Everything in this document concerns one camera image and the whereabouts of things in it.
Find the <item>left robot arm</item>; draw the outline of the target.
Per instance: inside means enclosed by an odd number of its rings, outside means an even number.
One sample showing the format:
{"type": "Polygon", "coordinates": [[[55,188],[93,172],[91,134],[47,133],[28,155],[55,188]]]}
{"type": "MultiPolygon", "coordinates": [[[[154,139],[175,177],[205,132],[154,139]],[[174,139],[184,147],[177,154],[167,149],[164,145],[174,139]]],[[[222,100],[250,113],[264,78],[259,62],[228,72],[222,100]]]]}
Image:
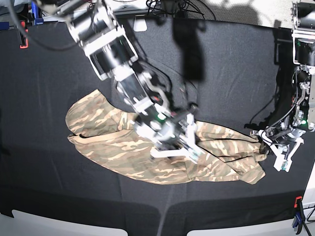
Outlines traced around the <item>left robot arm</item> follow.
{"type": "Polygon", "coordinates": [[[292,2],[293,101],[286,114],[263,130],[253,131],[279,159],[288,161],[315,130],[315,4],[292,2]]]}

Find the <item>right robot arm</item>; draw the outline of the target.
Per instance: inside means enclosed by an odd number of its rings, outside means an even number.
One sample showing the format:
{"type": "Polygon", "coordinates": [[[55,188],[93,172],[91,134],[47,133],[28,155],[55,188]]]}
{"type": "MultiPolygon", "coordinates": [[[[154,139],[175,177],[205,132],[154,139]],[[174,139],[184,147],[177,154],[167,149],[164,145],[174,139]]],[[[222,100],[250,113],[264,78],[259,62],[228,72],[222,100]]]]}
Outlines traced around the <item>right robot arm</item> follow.
{"type": "Polygon", "coordinates": [[[116,88],[136,117],[132,125],[142,138],[150,140],[155,158],[184,156],[196,163],[203,150],[195,142],[196,123],[192,109],[174,112],[164,91],[152,84],[146,70],[135,71],[138,54],[104,0],[91,10],[75,15],[82,0],[38,0],[46,13],[65,20],[73,40],[83,49],[100,80],[116,81],[116,88]]]}

